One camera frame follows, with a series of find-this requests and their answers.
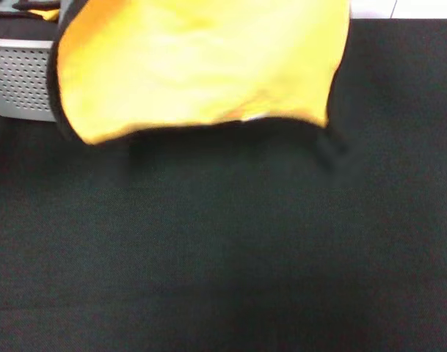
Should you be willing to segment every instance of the dark surface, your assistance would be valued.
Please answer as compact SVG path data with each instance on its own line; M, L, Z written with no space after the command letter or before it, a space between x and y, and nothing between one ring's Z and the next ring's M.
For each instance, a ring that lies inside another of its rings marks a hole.
M33 18L16 18L17 14L2 13L0 17L0 39L18 40L53 40L57 32L57 24L38 19L39 16L31 14Z
M0 351L447 351L447 21L354 21L306 126L100 148L0 118Z
M66 9L65 14L62 17L62 22L55 35L47 63L47 93L52 114L54 115L55 121L57 121L57 127L70 141L80 143L82 143L82 140L71 127L70 122L63 111L62 100L60 97L59 76L57 74L57 57L59 55L60 40L63 38L65 31L70 27L71 22L76 18L86 3L87 0L75 0Z

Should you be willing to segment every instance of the yellow fabric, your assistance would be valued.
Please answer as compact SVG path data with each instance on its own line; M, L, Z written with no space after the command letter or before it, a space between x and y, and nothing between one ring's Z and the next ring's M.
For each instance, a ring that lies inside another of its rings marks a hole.
M30 10L29 12L42 16L46 21L56 21L60 14L60 10Z
M59 43L64 112L90 144L283 115L327 124L349 0L89 0Z

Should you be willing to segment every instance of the gray plastic container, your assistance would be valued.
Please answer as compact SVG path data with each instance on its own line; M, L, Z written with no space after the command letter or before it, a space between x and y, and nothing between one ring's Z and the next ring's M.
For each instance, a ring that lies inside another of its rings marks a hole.
M0 40L0 115L54 121L46 68L52 42Z

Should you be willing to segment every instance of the black mat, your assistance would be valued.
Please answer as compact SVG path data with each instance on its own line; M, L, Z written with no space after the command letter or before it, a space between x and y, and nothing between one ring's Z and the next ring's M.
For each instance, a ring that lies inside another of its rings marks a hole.
M0 351L447 351L447 21L354 21L330 110L334 172L300 122L0 118Z

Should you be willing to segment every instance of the black trim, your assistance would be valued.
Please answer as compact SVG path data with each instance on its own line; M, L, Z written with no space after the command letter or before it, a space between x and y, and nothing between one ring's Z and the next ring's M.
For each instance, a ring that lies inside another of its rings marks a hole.
M34 18L36 20L43 20L41 15L36 15L30 12L11 12L11 11L0 11L0 18Z
M19 11L58 10L60 8L60 1L20 1L14 4L12 8Z
M57 36L54 40L54 44L51 48L50 57L47 64L47 92L50 100L50 106L52 114L58 123L59 129L68 139L78 142L83 142L79 135L75 132L73 127L71 127L65 112L62 107L62 99L60 97L60 87L59 87L59 77L57 74L57 57L59 53L59 43L65 33L66 29L69 27L70 23L79 14L81 9L87 3L87 0L74 1L68 10L65 12L65 17L63 18Z

